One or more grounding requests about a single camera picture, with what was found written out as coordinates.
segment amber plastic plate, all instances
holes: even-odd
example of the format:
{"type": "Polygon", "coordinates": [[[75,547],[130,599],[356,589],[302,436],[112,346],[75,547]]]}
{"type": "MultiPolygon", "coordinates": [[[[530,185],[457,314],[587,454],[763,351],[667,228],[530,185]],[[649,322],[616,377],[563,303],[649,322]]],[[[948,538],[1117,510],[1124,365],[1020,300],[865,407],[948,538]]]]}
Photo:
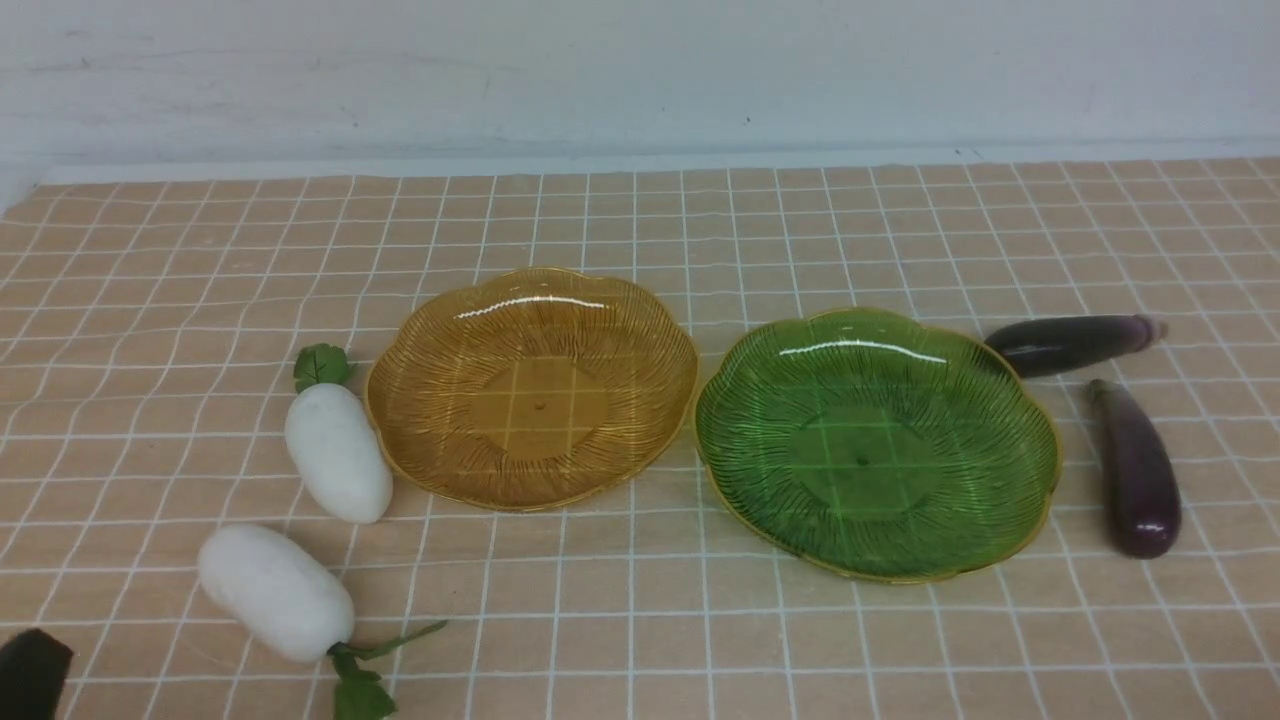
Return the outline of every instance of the amber plastic plate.
{"type": "Polygon", "coordinates": [[[1012,556],[1042,528],[1062,465],[1052,421],[996,352],[870,309],[745,336],[695,427],[740,520],[818,565],[891,583],[1012,556]]]}
{"type": "Polygon", "coordinates": [[[527,268],[422,305],[370,370],[365,401],[399,475],[527,511],[653,462],[696,379],[692,340],[644,288],[527,268]]]}

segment white wall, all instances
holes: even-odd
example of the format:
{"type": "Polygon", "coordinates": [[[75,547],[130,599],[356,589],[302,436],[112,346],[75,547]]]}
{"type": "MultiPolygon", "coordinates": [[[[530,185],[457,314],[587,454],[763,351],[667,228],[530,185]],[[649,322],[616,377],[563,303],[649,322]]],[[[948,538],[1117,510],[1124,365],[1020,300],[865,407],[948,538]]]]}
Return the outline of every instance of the white wall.
{"type": "Polygon", "coordinates": [[[0,163],[1280,136],[1276,0],[12,0],[0,163]]]}

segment plate center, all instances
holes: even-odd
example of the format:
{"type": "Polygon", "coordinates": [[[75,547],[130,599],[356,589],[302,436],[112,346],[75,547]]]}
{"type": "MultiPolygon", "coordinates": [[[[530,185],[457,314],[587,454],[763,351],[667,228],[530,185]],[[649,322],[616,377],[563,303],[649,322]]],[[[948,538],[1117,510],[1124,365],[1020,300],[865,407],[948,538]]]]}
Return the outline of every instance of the plate center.
{"type": "Polygon", "coordinates": [[[879,407],[842,405],[791,437],[796,479],[851,519],[901,515],[937,483],[940,462],[915,429],[879,407]]]}
{"type": "Polygon", "coordinates": [[[517,360],[471,401],[476,429],[513,460],[568,454],[608,411],[604,386],[567,357],[517,360]]]}

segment plate rim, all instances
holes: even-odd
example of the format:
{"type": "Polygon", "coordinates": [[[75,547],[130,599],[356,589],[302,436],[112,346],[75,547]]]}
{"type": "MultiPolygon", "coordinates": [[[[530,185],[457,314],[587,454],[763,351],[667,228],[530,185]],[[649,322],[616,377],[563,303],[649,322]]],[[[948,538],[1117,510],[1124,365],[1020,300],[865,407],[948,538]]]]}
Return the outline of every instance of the plate rim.
{"type": "Polygon", "coordinates": [[[594,495],[599,495],[599,493],[602,493],[604,491],[608,491],[608,489],[612,489],[612,488],[618,487],[621,484],[625,484],[626,482],[634,479],[640,473],[644,473],[645,470],[648,470],[649,466],[652,466],[659,457],[662,457],[667,452],[667,450],[669,450],[671,446],[676,442],[676,439],[680,438],[680,433],[684,432],[685,425],[689,423],[690,414],[692,413],[694,407],[696,406],[698,397],[700,396],[700,389],[701,389],[699,387],[700,386],[700,383],[699,383],[699,378],[700,377],[701,377],[701,355],[698,352],[698,345],[694,342],[692,336],[689,333],[689,331],[685,329],[684,325],[680,324],[678,320],[676,320],[676,316],[662,302],[662,300],[658,299],[657,295],[654,295],[652,291],[649,291],[644,286],[641,286],[641,284],[639,284],[636,282],[631,282],[631,281],[627,281],[627,279],[623,279],[623,278],[617,278],[617,277],[613,277],[613,275],[590,275],[590,274],[586,274],[586,273],[580,272],[580,270],[575,270],[575,269],[571,269],[571,268],[561,268],[561,266],[557,266],[557,265],[529,265],[529,266],[515,268],[512,270],[507,270],[507,272],[499,273],[499,274],[493,275],[493,277],[490,277],[490,278],[488,278],[488,279],[485,279],[483,282],[479,282],[479,283],[472,283],[472,284],[468,284],[468,286],[462,286],[462,287],[456,287],[453,290],[447,290],[447,291],[444,291],[444,292],[442,292],[442,293],[439,293],[439,295],[429,299],[422,305],[417,306],[417,309],[415,309],[412,313],[410,313],[410,315],[407,318],[404,318],[404,322],[402,322],[401,327],[396,331],[396,336],[387,345],[387,347],[383,348],[383,351],[378,354],[378,357],[370,364],[369,373],[366,373],[366,375],[365,375],[365,382],[364,382],[364,388],[362,388],[364,393],[362,393],[362,397],[361,397],[361,402],[362,402],[362,405],[365,407],[366,420],[369,421],[370,427],[374,430],[374,437],[378,439],[378,448],[381,452],[383,459],[387,461],[387,464],[390,468],[390,470],[396,475],[398,475],[401,479],[408,482],[410,484],[412,484],[412,486],[415,486],[415,487],[417,487],[417,488],[420,488],[420,489],[422,489],[425,492],[429,492],[429,493],[433,493],[433,495],[438,495],[440,497],[444,497],[447,500],[452,500],[454,502],[462,502],[465,505],[471,505],[472,507],[480,507],[483,510],[492,510],[492,511],[498,511],[498,512],[540,512],[540,511],[554,510],[554,509],[558,509],[558,507],[564,507],[567,505],[572,505],[572,503],[580,502],[580,501],[586,500],[586,498],[589,498],[589,497],[591,497],[594,495]],[[620,473],[618,475],[612,477],[612,478],[609,478],[605,482],[596,483],[595,486],[593,486],[588,491],[580,492],[580,493],[570,496],[570,497],[564,497],[564,498],[557,500],[554,502],[541,502],[541,503],[534,503],[534,505],[506,505],[506,503],[500,503],[500,502],[490,502],[490,501],[486,501],[486,500],[484,500],[484,498],[481,498],[479,496],[452,492],[449,488],[447,488],[444,486],[430,484],[428,482],[420,480],[419,478],[413,477],[411,473],[406,471],[404,468],[402,468],[401,464],[396,461],[396,457],[387,448],[387,441],[384,438],[384,432],[383,432],[381,424],[378,421],[376,415],[374,414],[372,405],[370,404],[370,400],[369,400],[369,395],[370,395],[369,389],[370,389],[370,387],[372,384],[372,380],[374,380],[374,372],[384,361],[388,361],[388,359],[392,355],[392,352],[396,351],[402,343],[404,343],[407,341],[407,337],[408,337],[407,328],[408,328],[410,323],[415,318],[417,318],[420,315],[428,314],[430,311],[430,307],[433,305],[435,305],[436,302],[440,302],[440,301],[443,301],[445,299],[449,299],[449,297],[457,297],[458,295],[463,295],[463,293],[470,292],[470,291],[480,290],[480,288],[483,288],[485,286],[497,283],[499,281],[511,279],[515,275],[522,275],[522,274],[529,274],[529,273],[534,273],[534,272],[550,273],[550,274],[562,274],[562,275],[566,275],[568,278],[576,278],[576,279],[580,279],[580,281],[586,281],[589,283],[621,283],[621,284],[631,286],[631,287],[639,290],[641,295],[645,295],[650,300],[653,300],[653,304],[658,309],[659,318],[663,322],[669,323],[671,327],[673,327],[676,331],[678,331],[678,334],[682,338],[681,343],[689,350],[689,354],[692,356],[692,366],[691,366],[692,382],[690,383],[690,388],[689,388],[687,396],[682,401],[682,406],[681,406],[681,410],[680,410],[680,420],[676,423],[675,428],[671,430],[671,433],[668,434],[668,437],[666,438],[666,441],[663,441],[662,445],[659,445],[649,456],[646,456],[643,462],[636,462],[626,473],[620,473]]]}
{"type": "Polygon", "coordinates": [[[1018,375],[1018,373],[1014,370],[1014,368],[1009,364],[1007,360],[1005,360],[998,352],[996,352],[995,350],[992,350],[991,347],[988,347],[980,340],[974,340],[973,337],[969,337],[969,336],[966,336],[966,334],[964,334],[964,333],[961,333],[959,331],[952,331],[950,328],[943,328],[943,327],[940,327],[940,325],[932,325],[932,324],[922,323],[922,322],[919,322],[919,320],[916,320],[914,318],[910,318],[910,316],[904,315],[901,313],[895,313],[893,310],[886,310],[883,307],[867,307],[867,306],[849,305],[849,306],[844,306],[844,307],[833,307],[831,310],[824,310],[822,313],[815,313],[813,315],[805,315],[805,316],[800,316],[800,318],[783,318],[783,319],[780,319],[780,320],[772,320],[772,322],[764,323],[764,324],[762,324],[762,325],[759,325],[756,328],[753,328],[751,331],[749,331],[748,333],[745,333],[742,337],[740,337],[737,341],[735,341],[733,345],[730,346],[730,348],[724,352],[724,357],[721,360],[719,366],[716,368],[716,372],[712,373],[712,375],[707,379],[705,383],[703,383],[703,387],[701,387],[701,389],[698,393],[698,400],[696,400],[696,402],[694,402],[694,421],[692,421],[692,425],[694,425],[694,445],[696,446],[696,450],[698,450],[698,457],[701,461],[703,468],[707,471],[707,479],[710,480],[712,489],[716,492],[716,496],[719,498],[721,505],[723,505],[724,509],[730,512],[730,515],[732,515],[735,519],[737,519],[737,521],[742,523],[753,533],[755,533],[758,537],[760,537],[762,539],[767,541],[769,544],[774,546],[776,548],[786,552],[787,555],[791,555],[794,557],[799,557],[799,559],[801,559],[801,560],[804,560],[806,562],[810,562],[813,565],[817,565],[819,568],[829,570],[829,571],[832,571],[832,573],[835,573],[835,574],[837,574],[840,577],[845,577],[845,578],[850,578],[850,579],[855,579],[855,580],[869,580],[869,582],[876,582],[876,583],[881,583],[881,584],[890,584],[890,585],[919,585],[919,584],[927,584],[927,583],[937,583],[937,582],[941,582],[941,580],[948,580],[951,578],[957,578],[960,575],[968,575],[970,573],[978,573],[978,571],[986,570],[988,568],[993,568],[993,566],[996,566],[996,565],[998,565],[998,564],[1001,564],[1001,562],[1004,562],[1004,561],[1014,557],[1015,555],[1018,555],[1023,550],[1027,550],[1027,547],[1030,543],[1033,543],[1036,541],[1036,538],[1038,538],[1039,534],[1044,530],[1044,525],[1048,524],[1050,510],[1051,510],[1052,503],[1053,503],[1053,493],[1057,491],[1059,482],[1061,482],[1062,473],[1064,473],[1062,433],[1059,429],[1057,424],[1053,421],[1053,416],[1048,413],[1048,410],[1046,410],[1044,405],[1041,404],[1030,393],[1029,388],[1027,387],[1025,380],[1023,380],[1023,378],[1020,378],[1018,375]],[[705,451],[705,445],[703,443],[703,437],[701,437],[701,433],[699,432],[699,427],[698,427],[698,413],[696,413],[696,409],[698,409],[699,405],[701,405],[703,398],[707,397],[708,389],[710,389],[712,386],[716,384],[717,379],[721,378],[721,375],[723,374],[726,363],[736,352],[742,351],[742,348],[750,341],[754,341],[760,334],[763,334],[768,328],[777,328],[778,325],[792,325],[792,324],[795,324],[795,325],[810,325],[810,324],[813,324],[814,320],[818,320],[820,318],[826,318],[826,316],[829,316],[829,315],[854,315],[854,314],[858,314],[858,315],[879,315],[879,316],[884,318],[886,320],[900,322],[900,323],[904,323],[904,324],[915,325],[915,327],[925,331],[925,332],[936,332],[936,333],[941,333],[941,334],[946,334],[946,336],[952,336],[952,337],[963,340],[964,342],[966,342],[969,345],[973,345],[973,346],[978,347],[982,352],[986,352],[988,356],[993,357],[1000,364],[1000,366],[1002,366],[1005,369],[1005,372],[1009,373],[1009,375],[1011,378],[1014,378],[1015,384],[1018,387],[1018,391],[1021,395],[1023,400],[1027,401],[1027,402],[1029,402],[1030,406],[1044,418],[1044,421],[1046,421],[1046,424],[1048,425],[1048,429],[1050,429],[1050,436],[1053,438],[1053,460],[1055,460],[1055,462],[1053,462],[1053,477],[1050,479],[1048,488],[1044,491],[1043,498],[1041,501],[1041,512],[1039,512],[1039,519],[1036,521],[1036,527],[1032,528],[1032,530],[1027,533],[1027,536],[1021,539],[1021,542],[1019,542],[1010,552],[1001,555],[996,560],[992,560],[989,562],[983,562],[983,564],[975,565],[973,568],[961,568],[961,569],[957,569],[957,570],[951,570],[951,571],[946,571],[946,573],[938,573],[936,575],[928,575],[928,577],[910,577],[910,578],[905,578],[905,577],[901,577],[901,575],[876,575],[876,574],[872,574],[872,573],[861,573],[861,571],[858,571],[858,570],[849,570],[847,568],[841,568],[840,565],[835,565],[832,562],[827,562],[827,561],[820,560],[818,557],[813,557],[809,553],[796,552],[796,551],[791,550],[790,547],[786,547],[778,538],[776,538],[772,534],[767,533],[762,528],[758,528],[754,523],[751,523],[750,520],[748,520],[741,512],[739,512],[739,510],[736,507],[733,507],[733,505],[724,496],[724,491],[721,487],[721,480],[717,479],[716,473],[712,469],[712,464],[710,464],[710,461],[707,457],[708,454],[705,451]]]}

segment radish leaf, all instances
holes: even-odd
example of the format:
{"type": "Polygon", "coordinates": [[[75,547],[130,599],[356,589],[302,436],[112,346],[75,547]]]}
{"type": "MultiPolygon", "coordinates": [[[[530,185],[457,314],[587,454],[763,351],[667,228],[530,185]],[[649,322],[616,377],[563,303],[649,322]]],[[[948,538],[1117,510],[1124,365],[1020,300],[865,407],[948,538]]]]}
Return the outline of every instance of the radish leaf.
{"type": "Polygon", "coordinates": [[[346,351],[326,342],[303,347],[293,363],[293,389],[297,392],[320,383],[340,386],[349,377],[346,351]]]}
{"type": "Polygon", "coordinates": [[[398,708],[392,696],[383,689],[381,675],[362,669],[356,661],[389,655],[404,643],[439,630],[445,623],[448,621],[433,623],[402,638],[370,648],[355,648],[347,643],[329,648],[334,673],[338,674],[338,685],[333,689],[334,720],[383,720],[394,714],[398,708]]]}

